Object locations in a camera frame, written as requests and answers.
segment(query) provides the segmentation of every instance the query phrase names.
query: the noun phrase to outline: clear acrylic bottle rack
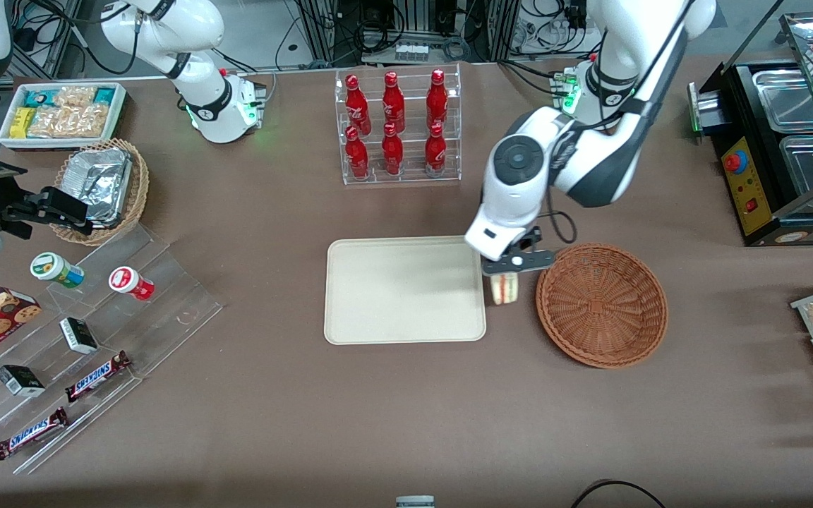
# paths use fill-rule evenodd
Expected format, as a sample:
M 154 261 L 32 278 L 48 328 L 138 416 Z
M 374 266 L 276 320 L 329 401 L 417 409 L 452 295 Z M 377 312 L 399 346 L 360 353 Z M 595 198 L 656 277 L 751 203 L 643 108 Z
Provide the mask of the clear acrylic bottle rack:
M 445 170 L 441 176 L 431 178 L 426 174 L 426 95 L 432 84 L 432 71 L 441 68 L 445 72 L 445 89 L 447 90 L 447 121 L 443 138 L 447 143 L 445 153 Z M 451 182 L 462 176 L 462 126 L 460 111 L 460 66 L 459 65 L 418 65 L 393 68 L 397 72 L 397 82 L 404 93 L 406 104 L 406 130 L 400 133 L 404 144 L 404 166 L 400 176 L 390 176 L 385 171 L 385 161 L 381 151 L 384 139 L 383 126 L 385 114 L 381 106 L 381 97 L 385 93 L 385 72 L 391 68 L 352 68 L 348 71 L 337 71 L 335 76 L 335 111 L 338 123 L 338 143 L 341 145 L 341 168 L 344 184 L 362 183 L 403 183 L 403 182 Z M 344 129 L 349 125 L 347 116 L 347 87 L 344 78 L 353 74 L 359 78 L 359 89 L 368 101 L 368 116 L 372 122 L 370 135 L 362 141 L 368 151 L 368 179 L 357 180 L 353 177 L 347 163 L 347 152 L 344 150 L 347 139 Z
M 42 314 L 0 344 L 0 367 L 30 367 L 46 387 L 29 399 L 12 395 L 0 381 L 0 441 L 49 417 L 59 406 L 71 422 L 4 460 L 3 468 L 16 475 L 32 473 L 77 437 L 222 309 L 171 256 L 168 245 L 141 225 L 111 238 L 76 264 L 86 272 L 83 283 L 74 289 L 49 285 L 36 298 Z M 120 266 L 133 267 L 152 280 L 155 292 L 149 300 L 141 302 L 109 288 L 107 277 Z M 99 343 L 96 353 L 68 349 L 59 328 L 68 316 L 87 322 Z M 64 389 L 121 350 L 133 361 L 131 366 L 68 404 Z

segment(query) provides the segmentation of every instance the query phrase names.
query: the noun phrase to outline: coca-cola bottle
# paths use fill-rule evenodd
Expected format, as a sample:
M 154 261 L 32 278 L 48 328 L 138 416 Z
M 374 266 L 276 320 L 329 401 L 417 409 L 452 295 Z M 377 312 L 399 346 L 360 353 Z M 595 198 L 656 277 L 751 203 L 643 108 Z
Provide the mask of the coca-cola bottle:
M 403 170 L 404 144 L 397 135 L 394 122 L 385 124 L 385 139 L 381 142 L 381 150 L 385 153 L 385 171 L 390 176 L 399 176 Z
M 359 89 L 359 80 L 349 74 L 344 83 L 347 85 L 347 116 L 351 125 L 359 130 L 359 135 L 368 135 L 372 132 L 372 122 L 368 119 L 368 101 Z
M 347 164 L 351 167 L 353 178 L 365 180 L 368 178 L 366 144 L 359 139 L 359 132 L 355 126 L 347 126 L 344 134 L 347 136 L 347 145 L 344 146 L 344 151 L 347 152 Z
M 397 132 L 407 128 L 407 113 L 404 106 L 404 93 L 397 86 L 397 72 L 385 73 L 385 95 L 381 97 L 385 109 L 385 121 L 393 122 Z
M 426 174 L 432 178 L 437 178 L 445 171 L 447 143 L 442 138 L 445 128 L 443 128 L 441 122 L 435 122 L 429 130 L 432 135 L 426 141 Z
M 426 96 L 426 111 L 428 112 L 428 128 L 435 122 L 445 122 L 447 119 L 447 90 L 445 89 L 445 72 L 436 68 L 432 71 L 432 86 Z

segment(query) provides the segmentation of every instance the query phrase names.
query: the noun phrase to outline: red emergency stop button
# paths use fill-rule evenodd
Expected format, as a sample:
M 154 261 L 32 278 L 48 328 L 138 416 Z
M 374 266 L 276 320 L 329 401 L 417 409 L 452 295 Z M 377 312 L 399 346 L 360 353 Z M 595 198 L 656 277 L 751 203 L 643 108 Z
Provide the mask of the red emergency stop button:
M 742 174 L 746 167 L 748 167 L 748 155 L 742 150 L 736 150 L 735 153 L 723 158 L 723 169 L 732 174 Z

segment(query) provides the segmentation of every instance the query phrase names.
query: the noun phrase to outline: brown table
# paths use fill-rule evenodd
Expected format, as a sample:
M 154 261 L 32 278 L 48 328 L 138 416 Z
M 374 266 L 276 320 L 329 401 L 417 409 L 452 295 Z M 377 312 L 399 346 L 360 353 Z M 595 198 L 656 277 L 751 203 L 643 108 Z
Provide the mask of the brown table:
M 126 81 L 122 136 L 152 171 L 143 222 L 227 308 L 36 473 L 0 467 L 0 506 L 368 508 L 428 492 L 442 508 L 553 507 L 606 477 L 667 505 L 813 505 L 813 350 L 788 308 L 813 293 L 813 248 L 741 247 L 710 145 L 685 138 L 685 84 L 713 64 L 684 63 L 619 203 L 558 199 L 581 241 L 632 251 L 667 292 L 664 344 L 618 372 L 549 341 L 532 274 L 477 343 L 323 338 L 329 244 L 465 231 L 491 145 L 546 103 L 501 68 L 462 66 L 460 186 L 410 189 L 343 187 L 332 71 L 282 76 L 265 128 L 230 145 L 190 127 L 167 80 Z M 32 170 L 28 189 L 65 157 L 0 155 Z M 50 248 L 86 251 L 46 227 L 7 238 L 0 285 L 42 292 L 27 263 Z M 648 506 L 621 489 L 593 497 Z

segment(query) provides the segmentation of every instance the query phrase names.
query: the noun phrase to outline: wicker basket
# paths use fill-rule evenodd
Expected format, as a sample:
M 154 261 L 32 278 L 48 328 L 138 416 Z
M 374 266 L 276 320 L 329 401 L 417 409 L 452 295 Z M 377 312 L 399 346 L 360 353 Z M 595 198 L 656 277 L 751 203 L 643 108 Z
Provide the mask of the wicker basket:
M 119 234 L 119 232 L 133 228 L 140 221 L 140 216 L 143 215 L 143 209 L 146 206 L 146 193 L 149 191 L 149 170 L 146 168 L 146 161 L 143 160 L 138 149 L 123 139 L 109 139 L 109 141 L 84 147 L 83 150 L 104 150 L 106 148 L 122 148 L 133 157 L 130 182 L 127 183 L 127 197 L 125 198 L 124 208 L 121 210 L 121 216 L 123 217 L 121 223 L 113 229 L 94 229 L 89 236 L 79 234 L 74 229 L 52 224 L 52 231 L 55 231 L 55 234 L 61 240 L 97 247 L 109 240 L 109 238 Z M 61 180 L 65 176 L 65 168 L 67 167 L 68 161 L 65 160 L 64 164 L 61 165 L 61 171 L 55 177 L 56 187 L 61 186 Z
M 560 349 L 593 367 L 648 358 L 667 332 L 667 297 L 644 263 L 610 245 L 562 250 L 538 278 L 538 317 Z

